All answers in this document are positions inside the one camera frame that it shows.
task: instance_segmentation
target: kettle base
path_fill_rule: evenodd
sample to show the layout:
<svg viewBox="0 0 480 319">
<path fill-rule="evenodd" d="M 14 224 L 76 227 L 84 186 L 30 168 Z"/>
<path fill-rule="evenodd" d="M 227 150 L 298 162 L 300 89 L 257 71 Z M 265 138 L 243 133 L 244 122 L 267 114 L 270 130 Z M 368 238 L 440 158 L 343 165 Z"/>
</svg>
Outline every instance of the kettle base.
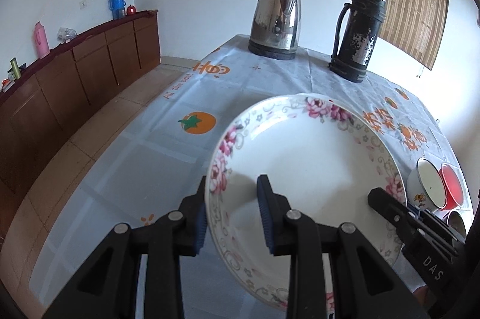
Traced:
<svg viewBox="0 0 480 319">
<path fill-rule="evenodd" d="M 354 83 L 361 83 L 367 75 L 366 67 L 365 69 L 359 69 L 353 66 L 346 64 L 341 61 L 337 56 L 332 55 L 332 62 L 328 64 L 328 68 L 334 73 L 338 74 L 342 78 L 345 78 Z"/>
<path fill-rule="evenodd" d="M 295 58 L 296 50 L 281 50 L 278 48 L 267 47 L 251 40 L 248 41 L 248 49 L 250 52 L 259 55 L 265 56 L 267 58 L 277 59 L 277 60 L 290 60 Z"/>
</svg>

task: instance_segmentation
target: metal rivet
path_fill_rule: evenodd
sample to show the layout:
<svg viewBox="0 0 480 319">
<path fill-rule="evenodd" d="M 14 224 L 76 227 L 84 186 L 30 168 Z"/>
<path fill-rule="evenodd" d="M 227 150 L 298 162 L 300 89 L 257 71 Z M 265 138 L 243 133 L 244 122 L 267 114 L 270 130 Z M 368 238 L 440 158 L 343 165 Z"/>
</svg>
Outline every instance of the metal rivet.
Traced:
<svg viewBox="0 0 480 319">
<path fill-rule="evenodd" d="M 357 229 L 357 227 L 355 227 L 354 224 L 352 223 L 343 223 L 342 224 L 342 231 L 344 233 L 347 233 L 347 234 L 353 234 L 355 232 L 355 230 Z"/>
<path fill-rule="evenodd" d="M 128 226 L 125 223 L 118 223 L 113 230 L 117 234 L 124 234 L 128 231 Z"/>
<path fill-rule="evenodd" d="M 299 210 L 289 210 L 286 214 L 287 218 L 290 220 L 299 220 L 302 216 L 302 213 Z"/>
<path fill-rule="evenodd" d="M 180 220 L 182 217 L 183 217 L 183 213 L 181 213 L 179 210 L 174 210 L 169 213 L 169 219 L 173 222 Z"/>
</svg>

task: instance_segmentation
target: white tablecloth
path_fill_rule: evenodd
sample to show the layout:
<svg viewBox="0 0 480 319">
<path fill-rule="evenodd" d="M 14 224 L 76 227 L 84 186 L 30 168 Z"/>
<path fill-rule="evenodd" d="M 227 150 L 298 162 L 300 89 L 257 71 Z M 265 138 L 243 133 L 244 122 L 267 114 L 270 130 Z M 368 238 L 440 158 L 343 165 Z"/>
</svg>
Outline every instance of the white tablecloth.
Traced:
<svg viewBox="0 0 480 319">
<path fill-rule="evenodd" d="M 455 166 L 464 186 L 461 213 L 470 228 L 473 213 L 458 161 L 416 96 L 370 72 L 363 83 L 351 83 L 332 73 L 330 57 L 319 52 L 300 48 L 295 60 L 277 61 L 250 53 L 247 44 L 248 36 L 237 35 L 185 73 L 95 163 L 38 257 L 30 289 L 42 304 L 51 303 L 116 223 L 139 227 L 177 209 L 196 191 L 227 125 L 247 107 L 276 95 L 315 92 L 348 104 L 387 144 L 404 181 L 423 155 L 437 168 L 443 161 Z M 213 115 L 214 127 L 203 134 L 186 131 L 179 120 L 196 112 Z M 187 318 L 285 316 L 246 293 L 220 260 L 209 233 L 205 241 L 199 256 L 181 259 Z M 422 284 L 402 256 L 394 269 L 411 289 Z M 142 304 L 141 296 L 137 303 Z"/>
</svg>

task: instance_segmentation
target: plate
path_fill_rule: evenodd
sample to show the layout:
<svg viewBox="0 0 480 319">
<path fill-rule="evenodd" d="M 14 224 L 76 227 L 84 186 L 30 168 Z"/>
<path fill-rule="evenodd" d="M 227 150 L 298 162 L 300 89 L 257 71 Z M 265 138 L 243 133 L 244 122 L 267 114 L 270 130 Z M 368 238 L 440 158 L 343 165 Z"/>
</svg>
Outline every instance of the plate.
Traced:
<svg viewBox="0 0 480 319">
<path fill-rule="evenodd" d="M 259 300 L 286 309 L 290 258 L 265 244 L 256 180 L 316 222 L 353 222 L 393 265 L 402 242 L 367 195 L 382 187 L 406 204 L 402 179 L 385 144 L 337 100 L 273 97 L 240 114 L 219 140 L 207 173 L 205 205 L 213 241 L 237 281 Z M 329 311 L 332 281 L 326 272 Z"/>
</svg>

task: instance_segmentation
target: tile floor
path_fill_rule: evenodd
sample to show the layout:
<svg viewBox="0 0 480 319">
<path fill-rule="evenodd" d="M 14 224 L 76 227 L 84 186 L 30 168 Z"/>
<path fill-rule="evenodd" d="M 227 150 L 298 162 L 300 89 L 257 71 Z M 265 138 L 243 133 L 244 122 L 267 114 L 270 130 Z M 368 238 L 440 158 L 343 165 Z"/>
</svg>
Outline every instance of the tile floor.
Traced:
<svg viewBox="0 0 480 319">
<path fill-rule="evenodd" d="M 68 199 L 130 121 L 195 63 L 162 57 L 161 65 L 92 116 L 63 145 L 30 188 L 0 251 L 0 279 L 29 319 L 38 319 L 45 311 L 28 285 L 40 250 Z"/>
</svg>

